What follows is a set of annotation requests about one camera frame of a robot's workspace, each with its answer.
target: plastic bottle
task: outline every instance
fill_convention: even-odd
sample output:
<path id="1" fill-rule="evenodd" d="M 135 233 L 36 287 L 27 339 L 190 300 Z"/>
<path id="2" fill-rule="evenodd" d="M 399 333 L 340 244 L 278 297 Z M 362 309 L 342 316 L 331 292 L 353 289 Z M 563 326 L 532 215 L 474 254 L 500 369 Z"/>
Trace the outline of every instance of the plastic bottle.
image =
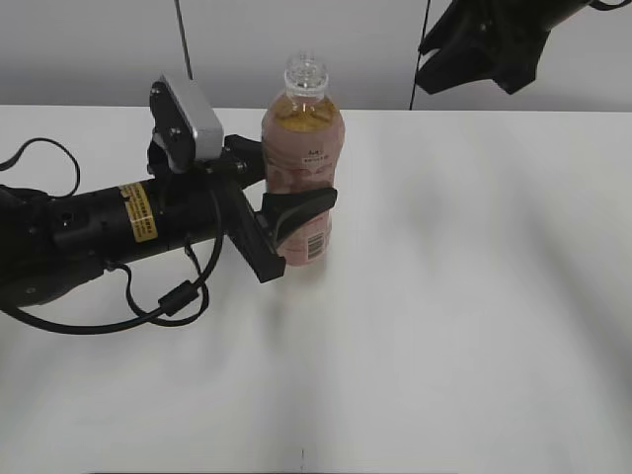
<path id="1" fill-rule="evenodd" d="M 300 52 L 287 62 L 285 91 L 263 120 L 268 192 L 291 194 L 334 185 L 345 142 L 345 123 L 327 95 L 329 75 L 313 54 Z M 325 212 L 281 246 L 279 254 L 299 267 L 322 257 L 329 246 L 331 216 Z"/>

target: black cable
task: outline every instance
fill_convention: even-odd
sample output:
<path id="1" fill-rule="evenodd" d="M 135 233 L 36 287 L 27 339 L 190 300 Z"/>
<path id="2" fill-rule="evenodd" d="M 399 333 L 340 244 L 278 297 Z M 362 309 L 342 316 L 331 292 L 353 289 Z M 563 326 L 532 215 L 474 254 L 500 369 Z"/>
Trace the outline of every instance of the black cable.
<path id="1" fill-rule="evenodd" d="M 221 255 L 221 251 L 224 246 L 224 224 L 221 218 L 219 200 L 217 200 L 217 195 L 215 194 L 215 191 L 209 189 L 208 193 L 210 194 L 210 200 L 213 203 L 213 210 L 215 213 L 215 244 L 213 245 L 213 252 L 210 255 L 210 259 L 208 259 L 208 264 L 206 264 L 206 268 L 197 278 L 197 280 L 194 281 L 195 289 L 199 289 L 210 278 L 210 274 L 212 274 L 215 270 L 215 267 L 217 267 L 217 262 L 219 262 L 219 256 Z"/>
<path id="2" fill-rule="evenodd" d="M 137 328 L 138 326 L 148 323 L 160 316 L 160 314 L 154 314 L 152 312 L 142 318 L 134 318 L 122 323 L 106 324 L 102 326 L 73 326 L 46 321 L 2 300 L 0 300 L 0 311 L 6 313 L 14 319 L 17 319 L 21 323 L 33 326 L 34 328 L 49 331 L 50 333 L 67 334 L 72 336 L 98 336 L 103 334 L 119 333 L 128 329 Z"/>
<path id="3" fill-rule="evenodd" d="M 617 4 L 613 5 L 613 4 L 610 4 L 610 3 L 601 2 L 599 0 L 594 0 L 591 3 L 591 6 L 594 9 L 599 10 L 600 12 L 610 12 L 612 10 L 618 10 L 619 8 L 626 7 L 626 6 L 630 5 L 631 3 L 632 3 L 632 0 L 623 0 L 621 3 L 617 3 Z"/>
<path id="4" fill-rule="evenodd" d="M 411 94 L 411 104 L 408 106 L 408 110 L 411 111 L 415 106 L 415 97 L 417 96 L 417 73 L 419 72 L 419 66 L 422 63 L 422 43 L 426 39 L 426 31 L 428 30 L 428 18 L 431 13 L 431 1 L 426 1 L 426 17 L 424 18 L 424 28 L 422 29 L 422 39 L 419 43 L 419 51 L 417 54 L 417 65 L 415 66 L 415 75 L 413 76 L 413 92 Z"/>
<path id="5" fill-rule="evenodd" d="M 182 50 L 185 53 L 185 64 L 187 65 L 187 75 L 191 81 L 194 80 L 194 71 L 191 68 L 191 57 L 189 56 L 189 46 L 187 45 L 187 34 L 185 33 L 185 22 L 182 19 L 182 9 L 180 8 L 180 0 L 174 0 L 176 3 L 176 15 L 178 16 L 178 28 L 180 29 L 180 40 L 182 41 Z"/>
<path id="6" fill-rule="evenodd" d="M 201 266 L 199 265 L 199 260 L 198 257 L 196 256 L 196 253 L 194 252 L 193 247 L 191 246 L 191 242 L 187 241 L 185 243 L 185 252 L 187 254 L 187 256 L 192 260 L 194 267 L 196 268 L 196 272 L 198 275 L 201 275 Z M 129 309 L 131 309 L 131 311 L 138 316 L 139 318 L 145 317 L 147 316 L 147 314 L 145 311 L 143 311 L 138 304 L 136 303 L 136 301 L 134 300 L 132 294 L 131 294 L 131 280 L 132 280 L 132 274 L 131 274 L 131 270 L 129 269 L 129 267 L 125 264 L 110 264 L 110 268 L 113 270 L 122 270 L 125 272 L 125 274 L 127 275 L 127 285 L 125 288 L 125 299 L 127 300 L 127 305 L 129 306 Z M 206 309 L 208 309 L 208 305 L 210 302 L 210 296 L 208 293 L 208 286 L 206 285 L 206 283 L 201 287 L 201 291 L 202 291 L 202 302 L 201 305 L 199 306 L 199 311 L 194 314 L 193 316 L 190 316 L 188 318 L 185 319 L 180 319 L 180 320 L 176 320 L 176 321 L 171 321 L 171 320 L 165 320 L 165 319 L 153 319 L 151 321 L 149 321 L 151 324 L 155 324 L 156 326 L 162 326 L 165 328 L 177 328 L 177 327 L 182 327 L 182 326 L 187 326 L 188 324 L 192 324 L 194 323 L 201 315 L 204 311 L 206 311 Z"/>
<path id="7" fill-rule="evenodd" d="M 54 145 L 57 148 L 59 148 L 60 150 L 62 150 L 68 156 L 68 158 L 70 158 L 70 161 L 72 161 L 72 165 L 75 168 L 75 186 L 72 188 L 72 191 L 70 193 L 68 193 L 67 195 L 64 195 L 64 196 L 51 196 L 51 198 L 64 199 L 64 198 L 70 198 L 71 196 L 74 196 L 75 193 L 77 193 L 77 190 L 79 189 L 79 185 L 81 184 L 81 168 L 79 167 L 79 163 L 77 162 L 77 159 L 72 155 L 72 153 L 70 153 L 70 151 L 65 146 L 63 146 L 61 143 L 59 143 L 58 141 L 55 141 L 55 140 L 53 140 L 51 138 L 45 138 L 45 137 L 38 136 L 36 138 L 31 138 L 30 140 L 26 141 L 18 149 L 18 151 L 16 152 L 15 155 L 13 155 L 7 161 L 0 163 L 0 171 L 7 171 L 8 169 L 13 168 L 18 163 L 18 161 L 20 161 L 20 158 L 22 158 L 22 155 L 25 152 L 25 150 L 30 145 L 32 145 L 33 143 L 37 143 L 37 142 L 50 143 L 51 145 Z"/>

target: black robotic arm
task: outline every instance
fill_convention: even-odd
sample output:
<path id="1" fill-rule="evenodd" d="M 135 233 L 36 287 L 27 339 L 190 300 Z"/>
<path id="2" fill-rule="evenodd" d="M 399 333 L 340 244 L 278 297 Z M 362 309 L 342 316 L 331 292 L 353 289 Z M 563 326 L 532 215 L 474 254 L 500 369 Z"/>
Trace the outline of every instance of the black robotic arm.
<path id="1" fill-rule="evenodd" d="M 205 282 L 217 263 L 224 235 L 259 281 L 267 282 L 282 277 L 285 270 L 278 246 L 334 206 L 337 193 L 328 188 L 296 195 L 265 194 L 262 210 L 255 212 L 243 190 L 265 178 L 261 143 L 237 135 L 224 139 L 219 120 L 195 82 L 161 78 L 152 86 L 150 109 L 155 118 L 148 149 L 153 179 L 65 197 L 0 185 L 0 311 L 63 334 L 107 334 L 146 322 L 178 326 L 161 317 L 176 315 L 200 293 L 204 299 L 200 312 L 205 309 Z M 61 147 L 52 140 L 36 140 Z M 0 163 L 0 170 L 15 166 L 25 148 Z M 215 247 L 203 270 L 191 245 L 209 239 L 215 239 Z M 156 310 L 142 311 L 131 298 L 126 264 L 183 247 L 197 267 L 198 278 L 166 294 Z M 126 297 L 136 315 L 133 320 L 65 326 L 19 309 L 48 303 L 112 270 L 128 274 Z"/>
<path id="2" fill-rule="evenodd" d="M 632 3 L 592 0 L 453 0 L 420 45 L 433 53 L 416 83 L 429 94 L 492 79 L 509 94 L 536 78 L 551 31 L 591 6 L 611 11 Z"/>

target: table surface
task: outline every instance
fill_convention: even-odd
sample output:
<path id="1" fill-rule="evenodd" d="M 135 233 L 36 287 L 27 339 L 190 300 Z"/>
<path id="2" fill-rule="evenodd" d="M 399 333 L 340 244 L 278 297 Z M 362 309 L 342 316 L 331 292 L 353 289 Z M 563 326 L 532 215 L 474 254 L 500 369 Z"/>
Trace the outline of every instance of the table surface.
<path id="1" fill-rule="evenodd" d="M 258 137 L 263 111 L 217 112 Z M 78 338 L 0 317 L 4 474 L 630 472 L 632 115 L 345 119 L 323 262 L 260 285 L 226 245 L 184 329 Z M 0 156 L 56 138 L 88 192 L 146 178 L 152 125 L 1 107 Z M 61 193 L 72 169 L 37 144 L 2 181 Z M 192 275 L 182 252 L 133 269 L 145 307 Z M 109 274 L 35 311 L 127 319 L 123 288 Z"/>

